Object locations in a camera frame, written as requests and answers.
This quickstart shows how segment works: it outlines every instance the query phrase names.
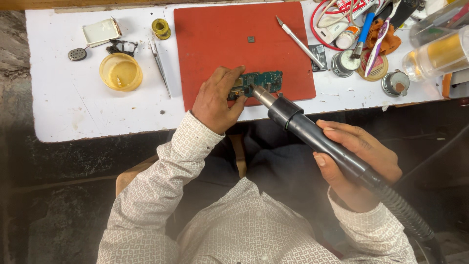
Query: dark floor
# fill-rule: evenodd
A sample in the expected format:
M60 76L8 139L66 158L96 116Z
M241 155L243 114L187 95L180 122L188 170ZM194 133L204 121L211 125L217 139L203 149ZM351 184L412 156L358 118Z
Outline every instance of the dark floor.
M24 62L29 52L23 24L23 13L0 12L0 264L93 263L114 200L116 175L154 155L168 132L51 144L38 141L29 64ZM5 49L8 41L14 48ZM366 129L398 154L406 174L469 123L469 107L454 100L389 107L386 112L365 109L311 116L319 118ZM263 127L269 122L255 124ZM253 123L238 123L230 133L240 133ZM466 135L398 186L438 232L456 232L455 224L467 217L469 187L427 190L421 186L429 182L442 186L448 179L467 176L468 160Z

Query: wooden chair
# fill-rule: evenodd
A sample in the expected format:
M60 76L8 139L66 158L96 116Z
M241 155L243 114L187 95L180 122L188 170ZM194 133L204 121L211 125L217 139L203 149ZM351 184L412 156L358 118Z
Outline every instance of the wooden chair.
M242 136L230 135L229 138L233 144L234 152L236 154L236 166L239 170L239 177L243 178L246 175L246 161L244 158L244 149L242 146ZM135 178L135 176L137 176L137 174L148 169L157 160L158 155L155 155L119 174L116 179L116 197L125 187L127 187L127 185L129 185L129 183Z
M129 183L135 178L135 176L137 176L137 174L148 169L157 160L158 155L155 155L119 174L116 179L116 197L122 192L125 187L127 187L127 185L129 185Z

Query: brush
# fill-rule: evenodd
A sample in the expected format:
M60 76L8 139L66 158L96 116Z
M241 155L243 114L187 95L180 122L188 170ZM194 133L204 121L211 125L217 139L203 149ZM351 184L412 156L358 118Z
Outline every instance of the brush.
M396 9L401 3L402 0L393 0L393 10L391 11L391 14L387 17L387 19L383 22L383 25L379 29L378 33L378 40L376 40L375 46L373 47L373 50L370 53L370 57L368 58L368 63L366 64L366 69L365 69L365 77L368 77L371 73L371 69L373 68L373 65L375 65L376 58L378 57L379 53L379 48L381 47L381 42L384 39L384 36L386 35L387 31L389 30L389 21L391 18L396 14Z
M350 56L352 59L360 59L360 55L362 54L363 50L363 44L365 43L368 31L370 31L371 22L373 22L373 18L375 16L377 8L378 4L374 4L368 9L368 14L366 15L365 23L363 24L362 28L362 33L360 33L360 37L358 38L355 49L353 50L353 53Z

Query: transparent plastic jar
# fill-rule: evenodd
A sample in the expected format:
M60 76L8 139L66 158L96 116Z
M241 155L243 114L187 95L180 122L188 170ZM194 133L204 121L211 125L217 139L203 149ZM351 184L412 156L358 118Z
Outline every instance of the transparent plastic jar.
M469 68L469 25L407 53L403 71L411 81L423 81Z
M416 23L409 31L410 43L414 48L457 31L467 25L468 0L455 0L451 4Z
M130 92L140 85L143 74L137 61L124 53L113 53L99 66L101 80L111 89Z

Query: red silicone mat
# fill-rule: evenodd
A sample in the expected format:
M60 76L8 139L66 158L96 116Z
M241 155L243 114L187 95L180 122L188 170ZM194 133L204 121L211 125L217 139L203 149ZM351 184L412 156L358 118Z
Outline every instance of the red silicone mat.
M283 71L281 92L290 100L316 96L311 60L280 27L275 15L307 45L299 2L174 10L184 108L192 108L200 85L220 65L246 71ZM255 42L248 43L253 36ZM246 105L258 105L251 97Z

